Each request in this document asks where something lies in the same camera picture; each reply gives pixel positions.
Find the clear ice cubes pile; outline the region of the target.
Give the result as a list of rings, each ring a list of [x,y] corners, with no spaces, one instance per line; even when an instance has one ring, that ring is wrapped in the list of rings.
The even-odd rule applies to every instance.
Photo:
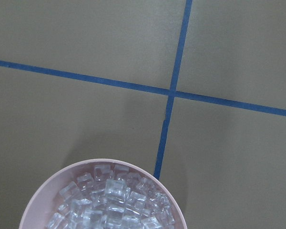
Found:
[[[168,196],[129,167],[102,163],[59,191],[47,229],[173,229]]]

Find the pink bowl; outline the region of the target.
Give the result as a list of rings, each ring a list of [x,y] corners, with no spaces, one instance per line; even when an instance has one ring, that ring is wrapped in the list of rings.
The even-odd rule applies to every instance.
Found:
[[[53,174],[48,178],[35,192],[27,204],[24,213],[22,215],[19,228],[20,229],[44,229],[46,223],[50,220],[54,209],[61,203],[61,197],[58,192],[67,186],[73,179],[81,175],[84,172],[89,172],[97,164],[109,164],[112,167],[119,164],[129,167],[131,172],[137,172],[143,177],[147,177],[158,186],[169,198],[173,204],[172,213],[175,219],[176,229],[186,229],[187,224],[185,222],[182,211],[180,210],[176,200],[173,198],[168,189],[155,177],[149,174],[147,171],[132,165],[130,163],[107,158],[89,159],[71,164],[60,171]]]

